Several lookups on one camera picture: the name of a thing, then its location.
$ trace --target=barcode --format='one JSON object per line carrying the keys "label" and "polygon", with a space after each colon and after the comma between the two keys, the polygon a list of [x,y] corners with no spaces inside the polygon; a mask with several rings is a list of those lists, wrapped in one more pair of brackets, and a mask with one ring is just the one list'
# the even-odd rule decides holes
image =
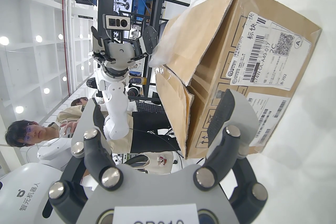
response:
{"label": "barcode", "polygon": [[265,25],[265,24],[266,24],[266,20],[261,19],[261,18],[258,17],[258,19],[257,19],[257,23],[258,23],[258,24],[264,24],[264,25]]}
{"label": "barcode", "polygon": [[239,75],[239,72],[240,72],[240,68],[238,68],[234,74],[234,78],[238,78],[238,75]]}
{"label": "barcode", "polygon": [[263,130],[263,128],[265,127],[265,124],[268,120],[268,118],[270,117],[270,114],[272,113],[272,111],[269,111],[269,113],[267,114],[267,117],[265,118],[265,121],[263,122],[263,124],[261,125],[261,127],[259,128],[258,133],[261,133],[261,131]]}
{"label": "barcode", "polygon": [[271,131],[270,128],[268,128],[268,129],[266,130],[265,134],[264,134],[264,135],[262,136],[262,138],[259,140],[259,143],[260,143],[260,144],[264,143],[264,141],[266,140],[266,138],[267,138],[267,136],[269,135],[270,131]]}
{"label": "barcode", "polygon": [[259,53],[262,48],[262,44],[264,43],[264,39],[265,39],[265,36],[260,36],[260,35],[256,36],[253,46],[252,46],[252,51],[251,51],[249,60],[245,68],[243,80],[251,80],[253,72],[254,72],[254,68],[257,64]]}
{"label": "barcode", "polygon": [[259,137],[259,135],[260,135],[260,133],[261,133],[261,131],[263,129],[262,127],[260,127],[260,125],[264,121],[264,118],[265,118],[265,116],[266,116],[266,114],[267,114],[268,111],[269,111],[268,109],[265,109],[264,112],[262,113],[260,119],[259,119],[259,124],[258,124],[259,125],[259,130],[258,130],[257,134],[255,135],[255,138]]}
{"label": "barcode", "polygon": [[281,105],[279,106],[279,108],[277,109],[276,111],[276,114],[274,115],[274,118],[278,118],[281,111],[283,110],[284,106],[286,105],[287,101],[286,100],[283,100]]}
{"label": "barcode", "polygon": [[291,34],[281,33],[279,41],[276,44],[276,49],[274,53],[276,55],[288,56],[292,44],[293,44],[294,36]]}

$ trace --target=beige jacket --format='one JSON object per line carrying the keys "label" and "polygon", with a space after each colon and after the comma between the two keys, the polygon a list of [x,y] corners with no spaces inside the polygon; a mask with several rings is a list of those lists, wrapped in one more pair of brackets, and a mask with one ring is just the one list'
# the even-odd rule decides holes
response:
{"label": "beige jacket", "polygon": [[[59,123],[61,123],[65,119],[67,121],[77,121],[82,116],[83,110],[84,106],[82,105],[68,107],[57,115],[56,121]],[[108,115],[107,111],[102,111],[102,113],[104,117]],[[108,144],[111,146],[113,153],[124,154],[131,152],[132,137],[133,137],[133,117],[131,111],[127,112],[127,123],[130,129],[125,137],[118,140],[108,141]]]}

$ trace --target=metal screw head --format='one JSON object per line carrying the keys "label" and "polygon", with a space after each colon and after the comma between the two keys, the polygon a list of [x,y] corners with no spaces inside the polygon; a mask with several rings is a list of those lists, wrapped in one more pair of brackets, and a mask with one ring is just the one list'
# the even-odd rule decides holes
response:
{"label": "metal screw head", "polygon": [[62,182],[54,183],[49,189],[49,197],[51,199],[57,199],[64,193],[64,184]]}
{"label": "metal screw head", "polygon": [[260,183],[256,183],[253,185],[252,194],[259,201],[265,201],[268,198],[268,193],[267,193],[266,188]]}
{"label": "metal screw head", "polygon": [[113,187],[120,180],[120,172],[115,167],[110,167],[105,170],[102,175],[102,184],[104,187]]}
{"label": "metal screw head", "polygon": [[98,131],[95,128],[88,129],[84,133],[84,138],[85,139],[92,139],[98,134]]}
{"label": "metal screw head", "polygon": [[205,188],[212,187],[215,184],[215,177],[213,176],[212,172],[205,167],[197,170],[196,180],[199,185]]}
{"label": "metal screw head", "polygon": [[71,152],[74,155],[79,155],[81,153],[83,153],[84,151],[84,143],[83,142],[76,142],[74,145],[72,145],[71,147]]}
{"label": "metal screw head", "polygon": [[233,126],[233,125],[227,126],[225,128],[225,130],[229,135],[231,135],[233,137],[239,137],[240,136],[240,130],[236,126]]}

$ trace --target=plastic wrap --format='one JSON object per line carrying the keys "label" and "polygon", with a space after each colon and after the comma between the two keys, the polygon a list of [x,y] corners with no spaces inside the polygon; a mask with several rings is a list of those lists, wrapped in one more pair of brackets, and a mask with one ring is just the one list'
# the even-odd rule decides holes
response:
{"label": "plastic wrap", "polygon": [[167,32],[163,33],[163,36],[160,42],[154,48],[152,57],[149,62],[149,66],[159,67],[164,64],[168,64],[172,57],[176,39],[178,38],[178,34],[181,30],[181,27],[185,24],[185,20],[187,15],[190,13],[192,8],[206,0],[196,0],[191,3],[190,6],[177,18],[174,19],[174,22],[170,29]]}

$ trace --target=black pants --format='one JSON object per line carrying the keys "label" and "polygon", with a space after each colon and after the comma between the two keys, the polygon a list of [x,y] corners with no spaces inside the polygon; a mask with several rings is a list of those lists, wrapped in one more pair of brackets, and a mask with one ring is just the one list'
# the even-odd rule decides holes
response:
{"label": "black pants", "polygon": [[180,150],[176,138],[168,135],[154,135],[147,133],[154,129],[171,128],[164,113],[133,112],[133,137],[131,152],[165,152]]}

